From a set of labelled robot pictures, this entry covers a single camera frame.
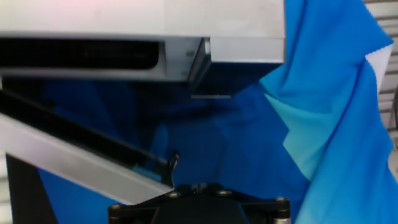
metal frame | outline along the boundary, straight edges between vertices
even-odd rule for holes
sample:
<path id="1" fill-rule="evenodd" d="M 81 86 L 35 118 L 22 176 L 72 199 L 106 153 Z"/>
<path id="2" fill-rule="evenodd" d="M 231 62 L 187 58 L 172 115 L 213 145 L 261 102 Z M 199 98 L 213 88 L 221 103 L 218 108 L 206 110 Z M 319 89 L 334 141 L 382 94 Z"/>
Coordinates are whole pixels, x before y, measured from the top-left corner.
<path id="1" fill-rule="evenodd" d="M 0 126 L 8 154 L 119 202 L 137 204 L 172 190 L 6 115 Z"/>

blue cloth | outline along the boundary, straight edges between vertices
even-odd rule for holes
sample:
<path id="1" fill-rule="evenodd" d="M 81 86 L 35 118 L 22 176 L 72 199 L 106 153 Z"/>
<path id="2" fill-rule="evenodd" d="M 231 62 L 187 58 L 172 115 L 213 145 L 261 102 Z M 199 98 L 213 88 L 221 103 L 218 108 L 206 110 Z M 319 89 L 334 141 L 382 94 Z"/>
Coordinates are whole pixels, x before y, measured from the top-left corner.
<path id="1" fill-rule="evenodd" d="M 232 99 L 61 80 L 42 98 L 56 102 L 58 114 L 160 157 L 179 151 L 176 184 L 220 182 L 260 198 L 288 197 L 295 223 L 398 223 L 392 143 L 365 59 L 392 40 L 362 0 L 286 0 L 286 19 L 285 65 Z M 106 223 L 105 205 L 114 201 L 40 174 L 60 224 Z M 82 200 L 90 212 L 71 206 Z"/>

corrugated metal wall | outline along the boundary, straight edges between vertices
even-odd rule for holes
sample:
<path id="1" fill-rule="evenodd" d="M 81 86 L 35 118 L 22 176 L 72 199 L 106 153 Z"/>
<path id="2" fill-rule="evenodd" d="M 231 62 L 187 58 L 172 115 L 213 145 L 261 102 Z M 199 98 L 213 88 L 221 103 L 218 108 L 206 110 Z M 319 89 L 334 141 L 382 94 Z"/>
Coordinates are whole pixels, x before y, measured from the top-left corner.
<path id="1" fill-rule="evenodd" d="M 394 130 L 392 102 L 398 85 L 398 1 L 372 0 L 366 2 L 366 6 L 380 26 L 395 42 L 379 94 L 379 109 L 383 123 L 387 129 Z"/>

bolt head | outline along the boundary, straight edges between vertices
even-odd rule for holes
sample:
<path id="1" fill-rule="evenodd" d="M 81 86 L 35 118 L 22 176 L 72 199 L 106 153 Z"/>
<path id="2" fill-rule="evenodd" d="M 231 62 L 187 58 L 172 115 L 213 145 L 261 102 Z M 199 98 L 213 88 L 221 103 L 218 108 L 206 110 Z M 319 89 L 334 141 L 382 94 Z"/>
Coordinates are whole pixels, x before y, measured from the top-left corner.
<path id="1" fill-rule="evenodd" d="M 230 190 L 217 190 L 218 196 L 228 196 L 231 194 L 232 194 L 232 191 L 230 191 Z"/>
<path id="2" fill-rule="evenodd" d="M 284 197 L 276 197 L 275 198 L 275 201 L 277 201 L 277 202 L 284 202 L 284 201 L 288 201 L 289 199 L 288 198 L 284 198 Z"/>
<path id="3" fill-rule="evenodd" d="M 121 204 L 114 204 L 114 205 L 111 205 L 111 208 L 112 209 L 120 209 L 122 206 L 121 206 Z"/>
<path id="4" fill-rule="evenodd" d="M 180 193 L 180 192 L 174 191 L 174 192 L 169 192 L 169 193 L 167 193 L 166 195 L 167 195 L 169 198 L 178 198 L 179 196 L 181 196 L 181 193 Z"/>

black slot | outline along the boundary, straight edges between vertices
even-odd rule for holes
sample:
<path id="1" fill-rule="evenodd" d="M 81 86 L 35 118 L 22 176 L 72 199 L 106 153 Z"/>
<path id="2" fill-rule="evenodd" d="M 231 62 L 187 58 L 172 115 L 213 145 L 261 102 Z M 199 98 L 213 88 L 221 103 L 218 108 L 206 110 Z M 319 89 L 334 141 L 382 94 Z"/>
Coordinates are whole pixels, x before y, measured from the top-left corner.
<path id="1" fill-rule="evenodd" d="M 158 42 L 0 38 L 0 67 L 145 70 L 158 59 Z"/>

